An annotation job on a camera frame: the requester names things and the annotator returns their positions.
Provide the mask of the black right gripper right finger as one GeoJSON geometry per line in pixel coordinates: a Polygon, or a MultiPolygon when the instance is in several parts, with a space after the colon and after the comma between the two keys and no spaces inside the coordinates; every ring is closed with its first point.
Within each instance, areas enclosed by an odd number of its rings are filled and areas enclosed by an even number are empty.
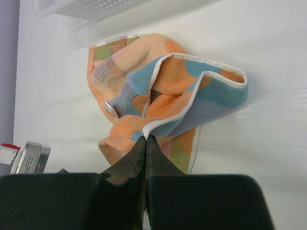
{"type": "Polygon", "coordinates": [[[153,230],[272,230],[261,187],[241,174],[186,175],[146,144],[146,202],[153,230]]]}

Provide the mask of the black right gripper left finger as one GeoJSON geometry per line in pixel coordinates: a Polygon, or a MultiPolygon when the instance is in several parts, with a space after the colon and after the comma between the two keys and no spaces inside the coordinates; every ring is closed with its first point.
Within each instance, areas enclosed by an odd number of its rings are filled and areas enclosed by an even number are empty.
{"type": "Polygon", "coordinates": [[[0,180],[3,230],[141,230],[146,139],[96,173],[20,174],[0,180]]]}

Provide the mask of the orange and blue patterned towel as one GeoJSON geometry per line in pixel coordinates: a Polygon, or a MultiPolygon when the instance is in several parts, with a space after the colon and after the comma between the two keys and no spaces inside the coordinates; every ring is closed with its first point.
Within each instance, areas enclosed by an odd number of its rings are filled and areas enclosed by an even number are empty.
{"type": "Polygon", "coordinates": [[[154,135],[183,173],[192,171],[200,126],[239,108],[245,73],[190,55],[162,34],[123,36],[89,47],[88,86],[112,128],[98,144],[110,164],[154,135]]]}

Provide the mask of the white perforated plastic basket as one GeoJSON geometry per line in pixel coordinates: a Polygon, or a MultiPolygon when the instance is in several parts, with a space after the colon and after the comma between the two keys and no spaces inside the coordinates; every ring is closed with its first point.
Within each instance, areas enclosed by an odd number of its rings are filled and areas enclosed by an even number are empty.
{"type": "Polygon", "coordinates": [[[144,3],[144,0],[35,0],[38,17],[51,14],[83,19],[101,20],[144,3]]]}

